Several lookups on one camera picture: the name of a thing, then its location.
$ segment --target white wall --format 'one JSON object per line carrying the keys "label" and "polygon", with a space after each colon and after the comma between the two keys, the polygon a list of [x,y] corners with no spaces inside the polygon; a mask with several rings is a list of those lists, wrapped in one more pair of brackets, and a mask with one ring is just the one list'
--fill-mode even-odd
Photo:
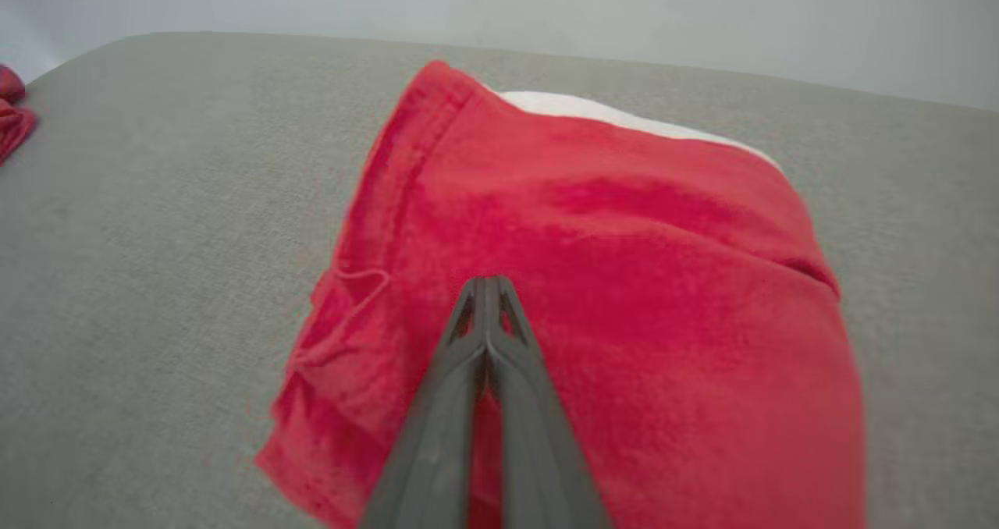
{"label": "white wall", "polygon": [[165,30],[637,59],[999,110],[999,0],[0,0],[0,62],[30,78]]}

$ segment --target red cloth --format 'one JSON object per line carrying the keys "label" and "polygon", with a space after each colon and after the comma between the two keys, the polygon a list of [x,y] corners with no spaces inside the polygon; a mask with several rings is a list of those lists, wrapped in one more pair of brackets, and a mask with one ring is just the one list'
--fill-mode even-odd
{"label": "red cloth", "polygon": [[[507,105],[443,63],[379,134],[257,457],[357,521],[461,284],[513,280],[620,528],[863,526],[837,286],[773,166],[736,147]],[[497,526],[479,406],[471,527]]]}
{"label": "red cloth", "polygon": [[0,164],[28,137],[35,125],[35,113],[12,103],[24,98],[24,84],[17,74],[0,66]]}

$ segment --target white fabric edge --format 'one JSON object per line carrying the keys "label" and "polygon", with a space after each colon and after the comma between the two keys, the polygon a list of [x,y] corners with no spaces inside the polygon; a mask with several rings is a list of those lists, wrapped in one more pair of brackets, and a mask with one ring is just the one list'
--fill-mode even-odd
{"label": "white fabric edge", "polygon": [[767,156],[759,149],[755,149],[745,143],[740,143],[734,139],[720,137],[720,135],[714,135],[704,131],[692,130],[689,127],[683,127],[673,123],[639,117],[637,115],[627,113],[627,111],[622,111],[620,109],[610,107],[609,105],[602,105],[602,103],[586,98],[579,98],[578,96],[572,96],[570,94],[534,91],[497,92],[496,94],[507,103],[510,103],[510,105],[528,113],[595,119],[611,125],[617,125],[618,127],[624,127],[628,130],[645,131],[645,133],[659,135],[659,137],[668,137],[670,139],[693,139],[734,146],[745,150],[750,154],[759,156],[765,160],[765,162],[772,164],[775,169],[781,170],[780,165],[777,164],[774,159],[770,158],[770,156]]}

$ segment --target folded clothing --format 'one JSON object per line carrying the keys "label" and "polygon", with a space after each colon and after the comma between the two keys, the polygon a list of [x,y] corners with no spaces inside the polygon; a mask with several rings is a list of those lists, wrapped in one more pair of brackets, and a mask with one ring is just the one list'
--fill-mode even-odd
{"label": "folded clothing", "polygon": [[[461,285],[513,280],[615,526],[863,526],[838,287],[784,175],[733,144],[527,113],[435,62],[372,146],[257,457],[350,527]],[[500,519],[479,404],[471,527]]]}
{"label": "folded clothing", "polygon": [[28,137],[35,113],[13,103],[24,98],[24,83],[13,70],[0,66],[0,164]]}

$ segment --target gray table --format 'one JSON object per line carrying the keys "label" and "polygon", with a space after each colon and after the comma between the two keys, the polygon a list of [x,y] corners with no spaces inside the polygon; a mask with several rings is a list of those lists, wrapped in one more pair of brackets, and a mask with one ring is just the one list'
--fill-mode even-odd
{"label": "gray table", "polygon": [[251,464],[379,124],[445,59],[770,153],[842,282],[870,526],[999,525],[999,113],[761,76],[157,34],[33,82],[0,167],[0,526],[314,526]]}

